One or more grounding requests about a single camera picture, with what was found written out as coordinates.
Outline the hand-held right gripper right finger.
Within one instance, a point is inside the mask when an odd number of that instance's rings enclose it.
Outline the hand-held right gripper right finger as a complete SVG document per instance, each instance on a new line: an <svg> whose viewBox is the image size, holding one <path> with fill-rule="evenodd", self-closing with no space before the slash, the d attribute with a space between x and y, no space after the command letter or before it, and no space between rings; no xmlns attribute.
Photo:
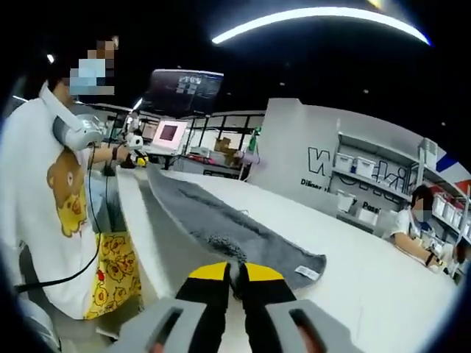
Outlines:
<svg viewBox="0 0 471 353"><path fill-rule="evenodd" d="M238 295L253 352L360 352L350 329L308 299L297 299L272 268L244 263Z"/></svg>

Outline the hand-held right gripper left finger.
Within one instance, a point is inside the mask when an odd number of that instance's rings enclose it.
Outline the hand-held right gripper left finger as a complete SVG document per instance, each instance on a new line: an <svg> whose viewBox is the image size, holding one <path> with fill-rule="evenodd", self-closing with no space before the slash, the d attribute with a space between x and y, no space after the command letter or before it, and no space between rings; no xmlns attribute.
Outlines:
<svg viewBox="0 0 471 353"><path fill-rule="evenodd" d="M225 331L230 264L204 265L174 298L157 300L121 327L106 352L217 352Z"/></svg>

